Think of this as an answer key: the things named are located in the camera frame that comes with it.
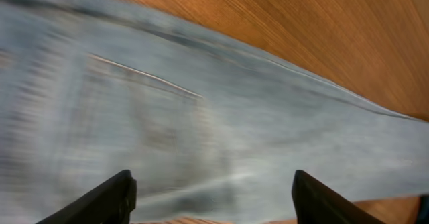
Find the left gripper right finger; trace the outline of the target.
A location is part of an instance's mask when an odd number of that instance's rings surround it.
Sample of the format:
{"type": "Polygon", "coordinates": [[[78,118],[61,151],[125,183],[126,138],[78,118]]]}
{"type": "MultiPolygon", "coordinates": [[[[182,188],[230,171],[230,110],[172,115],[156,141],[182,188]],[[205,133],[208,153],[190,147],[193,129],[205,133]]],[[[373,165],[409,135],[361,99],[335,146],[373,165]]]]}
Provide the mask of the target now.
{"type": "Polygon", "coordinates": [[[292,200],[298,224],[383,224],[303,170],[295,171],[292,200]]]}

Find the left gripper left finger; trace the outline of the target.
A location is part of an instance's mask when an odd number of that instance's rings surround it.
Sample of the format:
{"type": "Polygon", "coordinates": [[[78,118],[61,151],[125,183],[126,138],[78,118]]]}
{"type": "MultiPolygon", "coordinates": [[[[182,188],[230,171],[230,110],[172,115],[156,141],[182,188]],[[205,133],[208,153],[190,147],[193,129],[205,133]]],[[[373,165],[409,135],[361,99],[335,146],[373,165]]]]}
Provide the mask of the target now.
{"type": "Polygon", "coordinates": [[[122,170],[38,224],[128,223],[137,202],[137,182],[122,170]]]}

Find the light blue denim jeans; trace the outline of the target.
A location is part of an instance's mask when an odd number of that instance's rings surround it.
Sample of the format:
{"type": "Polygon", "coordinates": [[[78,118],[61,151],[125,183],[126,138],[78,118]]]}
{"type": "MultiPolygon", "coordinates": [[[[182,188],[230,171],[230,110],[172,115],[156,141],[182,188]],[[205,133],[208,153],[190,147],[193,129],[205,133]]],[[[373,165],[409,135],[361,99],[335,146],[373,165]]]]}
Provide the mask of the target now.
{"type": "Polygon", "coordinates": [[[294,216],[304,170],[351,201],[428,192],[428,124],[264,50],[116,0],[1,0],[1,222],[121,170],[133,221],[294,216]]]}

